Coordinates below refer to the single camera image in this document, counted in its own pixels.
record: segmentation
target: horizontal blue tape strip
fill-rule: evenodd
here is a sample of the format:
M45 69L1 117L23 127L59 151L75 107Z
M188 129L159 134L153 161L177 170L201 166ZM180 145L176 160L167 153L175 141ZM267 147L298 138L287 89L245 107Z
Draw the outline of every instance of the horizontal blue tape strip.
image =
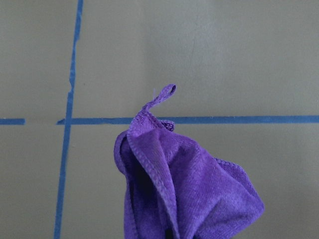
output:
M25 119L0 119L0 125L24 125Z
M130 124L133 118L73 118L72 124ZM319 116L218 116L218 117L158 117L178 124L227 123L319 123ZM56 124L62 125L65 119Z

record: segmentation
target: microfiber cloth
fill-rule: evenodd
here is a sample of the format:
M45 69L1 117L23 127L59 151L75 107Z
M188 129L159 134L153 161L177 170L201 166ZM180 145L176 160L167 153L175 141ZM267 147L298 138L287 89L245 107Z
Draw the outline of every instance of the microfiber cloth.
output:
M127 180L125 239L229 239L264 204L239 165L212 157L150 113L175 90L164 87L116 139L115 162Z

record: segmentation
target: purple towel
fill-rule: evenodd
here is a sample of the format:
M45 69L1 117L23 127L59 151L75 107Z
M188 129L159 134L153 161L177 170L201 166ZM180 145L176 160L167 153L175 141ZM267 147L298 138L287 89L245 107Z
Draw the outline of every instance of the purple towel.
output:
M240 166L149 112L175 90L164 87L116 139L115 162L127 180L125 238L231 238L261 216L263 202Z

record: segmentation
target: blue line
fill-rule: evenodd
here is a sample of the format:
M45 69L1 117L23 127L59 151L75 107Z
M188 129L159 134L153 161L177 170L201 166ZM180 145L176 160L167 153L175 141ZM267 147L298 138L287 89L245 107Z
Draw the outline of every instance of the blue line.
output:
M25 119L0 119L0 125L24 125Z
M75 86L76 43L77 43L77 41L79 39L79 35L80 35L82 9L83 9L83 0L79 0L78 5L77 5L77 13L76 13L76 21L75 21L75 29L74 29L74 39L73 39L73 49L72 49L72 60L71 60L70 78L69 78L71 89L68 93L67 104L66 104L66 113L65 113L65 126L64 126L62 156L61 156L60 178L59 178L59 188L58 188L56 213L55 213L55 224L54 224L54 236L53 236L54 239L60 239L60 235L61 235L67 154L68 154L68 148L69 148L69 142L70 142L73 97L74 97L74 86Z
M73 118L72 124L130 124L133 118ZM319 123L319 116L158 117L177 124ZM57 125L65 124L65 119Z

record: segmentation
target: beige surface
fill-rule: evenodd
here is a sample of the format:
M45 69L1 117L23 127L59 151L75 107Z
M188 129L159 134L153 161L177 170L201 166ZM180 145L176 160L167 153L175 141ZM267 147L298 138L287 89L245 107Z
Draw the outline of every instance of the beige surface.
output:
M0 238L53 238L77 1L0 0ZM319 1L84 1L74 117L318 115ZM74 125L61 239L123 237L127 125ZM240 164L265 202L235 238L319 234L319 124L177 125Z

